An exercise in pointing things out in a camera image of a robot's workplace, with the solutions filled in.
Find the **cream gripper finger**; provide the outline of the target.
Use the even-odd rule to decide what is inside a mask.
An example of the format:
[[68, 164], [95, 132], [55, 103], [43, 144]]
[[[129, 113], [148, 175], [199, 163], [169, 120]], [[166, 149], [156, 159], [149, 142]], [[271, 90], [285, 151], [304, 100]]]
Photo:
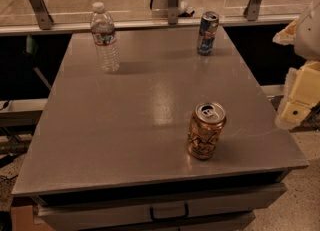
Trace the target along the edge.
[[299, 69], [290, 68], [284, 84], [275, 124], [291, 130], [301, 124], [320, 102], [320, 62], [307, 61]]
[[289, 23], [284, 29], [276, 33], [272, 41], [279, 45], [293, 45], [297, 21]]

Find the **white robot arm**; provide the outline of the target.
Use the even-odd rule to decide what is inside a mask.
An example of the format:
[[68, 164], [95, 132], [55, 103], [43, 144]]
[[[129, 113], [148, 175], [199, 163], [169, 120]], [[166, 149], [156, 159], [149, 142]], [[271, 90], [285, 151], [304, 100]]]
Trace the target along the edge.
[[278, 128], [291, 130], [320, 102], [320, 0], [312, 0], [298, 19], [273, 37], [273, 42], [293, 45], [295, 54], [306, 60], [299, 69], [289, 69], [275, 118]]

